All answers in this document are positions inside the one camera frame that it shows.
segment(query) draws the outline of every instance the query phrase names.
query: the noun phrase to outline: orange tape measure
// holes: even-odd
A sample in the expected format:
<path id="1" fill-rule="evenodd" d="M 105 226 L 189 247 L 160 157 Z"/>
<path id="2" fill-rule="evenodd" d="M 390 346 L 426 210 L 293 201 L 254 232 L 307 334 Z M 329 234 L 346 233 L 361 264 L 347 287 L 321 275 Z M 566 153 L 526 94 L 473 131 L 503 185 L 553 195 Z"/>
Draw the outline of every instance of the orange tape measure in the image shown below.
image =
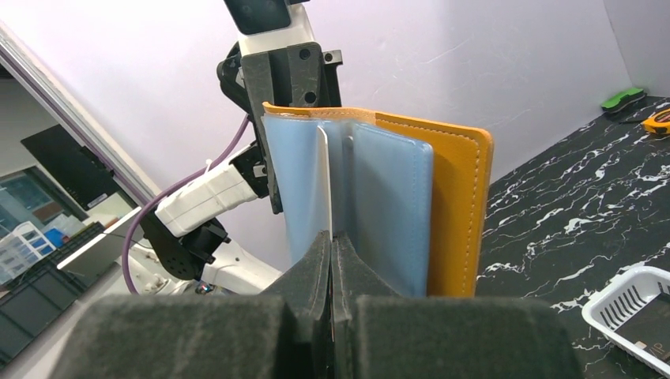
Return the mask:
<path id="1" fill-rule="evenodd" d="M 642 122 L 642 127 L 653 134 L 670 134 L 670 109 L 656 113 Z"/>

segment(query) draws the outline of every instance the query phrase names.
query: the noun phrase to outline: green brush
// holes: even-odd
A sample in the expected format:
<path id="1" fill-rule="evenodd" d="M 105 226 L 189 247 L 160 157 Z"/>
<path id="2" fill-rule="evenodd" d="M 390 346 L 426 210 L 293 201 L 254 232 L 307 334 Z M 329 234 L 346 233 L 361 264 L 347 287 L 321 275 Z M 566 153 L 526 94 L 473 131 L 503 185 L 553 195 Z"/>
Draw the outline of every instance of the green brush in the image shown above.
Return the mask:
<path id="1" fill-rule="evenodd" d="M 603 108 L 605 113 L 614 114 L 622 111 L 623 108 L 627 107 L 628 105 L 644 99 L 645 97 L 647 97 L 647 93 L 644 89 L 633 87 L 627 89 L 626 91 L 617 93 L 616 96 L 610 98 L 600 106 Z"/>

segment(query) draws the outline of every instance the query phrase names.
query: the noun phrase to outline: purple cable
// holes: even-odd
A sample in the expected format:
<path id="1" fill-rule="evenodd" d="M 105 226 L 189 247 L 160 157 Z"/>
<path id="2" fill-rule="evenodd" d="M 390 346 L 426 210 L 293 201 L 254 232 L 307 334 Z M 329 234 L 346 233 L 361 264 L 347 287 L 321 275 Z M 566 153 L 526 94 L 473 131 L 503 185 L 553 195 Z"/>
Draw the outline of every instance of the purple cable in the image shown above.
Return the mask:
<path id="1" fill-rule="evenodd" d="M 226 158 L 228 158 L 228 156 L 232 152 L 232 149 L 235 148 L 235 146 L 239 143 L 239 140 L 242 138 L 244 130 L 247 129 L 247 125 L 249 125 L 249 115 L 244 116 L 242 124 L 239 126 L 239 129 L 237 129 L 237 133 L 230 141 L 230 144 L 228 144 L 228 147 L 226 147 L 224 152 L 222 152 L 218 158 L 212 161 L 212 164 L 209 165 L 210 169 L 212 167 L 216 167 L 216 165 L 218 165 L 219 163 L 223 162 Z M 133 284 L 133 278 L 132 276 L 130 276 L 130 265 L 128 263 L 128 256 L 130 254 L 130 243 L 133 241 L 133 234 L 135 233 L 135 230 L 137 230 L 137 227 L 140 225 L 140 221 L 142 221 L 142 219 L 146 216 L 146 214 L 149 213 L 152 209 L 154 209 L 154 207 L 156 207 L 156 205 L 161 200 L 163 200 L 165 197 L 172 195 L 178 189 L 184 187 L 192 180 L 204 174 L 205 170 L 206 170 L 205 168 L 202 168 L 201 170 L 194 172 L 193 174 L 178 181 L 177 183 L 170 186 L 170 188 L 158 194 L 158 196 L 154 197 L 149 203 L 147 203 L 144 207 L 142 207 L 140 212 L 135 216 L 133 222 L 130 224 L 128 232 L 126 233 L 126 238 L 123 240 L 123 248 L 121 250 L 121 269 L 123 272 L 123 279 L 126 281 L 126 286 L 128 286 L 128 291 L 130 291 L 131 294 L 137 294 L 138 292 L 137 289 L 135 289 L 135 285 Z"/>

